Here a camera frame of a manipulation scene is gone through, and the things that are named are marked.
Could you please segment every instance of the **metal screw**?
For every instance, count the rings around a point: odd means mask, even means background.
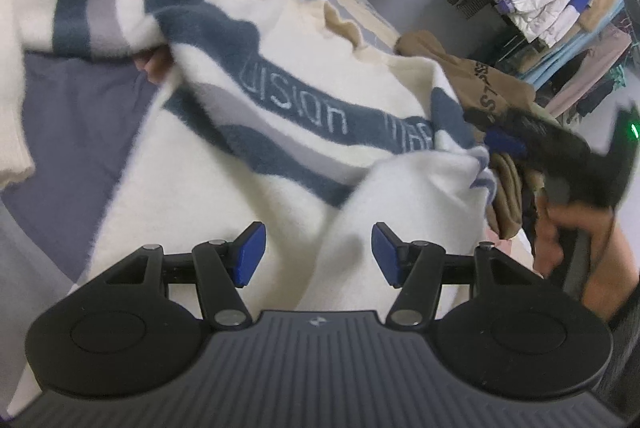
[[[246,314],[236,309],[223,309],[213,316],[217,324],[225,327],[237,327],[246,320]]]
[[[422,315],[411,309],[400,309],[391,315],[391,321],[402,327],[413,327],[422,322]]]

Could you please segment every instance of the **black device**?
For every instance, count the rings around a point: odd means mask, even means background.
[[[517,108],[495,115],[479,109],[465,112],[465,120],[486,132],[492,151],[542,172],[550,202],[580,201],[597,208],[616,208],[633,173],[640,138],[640,115],[635,106],[619,108],[609,151],[591,151],[579,136]],[[562,263],[549,280],[580,299],[591,271],[591,238],[579,230],[561,230]]]
[[[482,243],[473,256],[372,228],[401,288],[375,312],[264,311],[235,287],[266,244],[164,255],[143,246],[34,321],[26,355],[43,393],[13,428],[620,428],[591,393],[611,334],[548,281]],[[202,320],[167,298],[196,285]],[[436,320],[443,284],[470,300]]]

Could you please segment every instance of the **hand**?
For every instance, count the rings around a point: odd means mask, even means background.
[[[591,235],[592,273],[584,288],[582,304],[604,321],[609,321],[638,286],[640,275],[631,247],[611,209],[600,210],[579,202],[569,206],[536,199],[536,259],[533,269],[547,278],[562,262],[558,228],[580,229]]]

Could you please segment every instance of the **white floor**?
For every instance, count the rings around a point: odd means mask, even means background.
[[[401,34],[427,29],[440,40],[447,52],[462,58],[468,57],[504,28],[504,23],[491,7],[466,20],[446,0],[369,1]]]

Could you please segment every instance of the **gray ribbed panel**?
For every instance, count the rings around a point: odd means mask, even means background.
[[[310,320],[324,318],[315,326]],[[417,334],[371,312],[265,312],[215,335],[198,363],[135,398],[46,392],[15,428],[618,428],[590,394],[545,404],[495,398],[461,382]]]

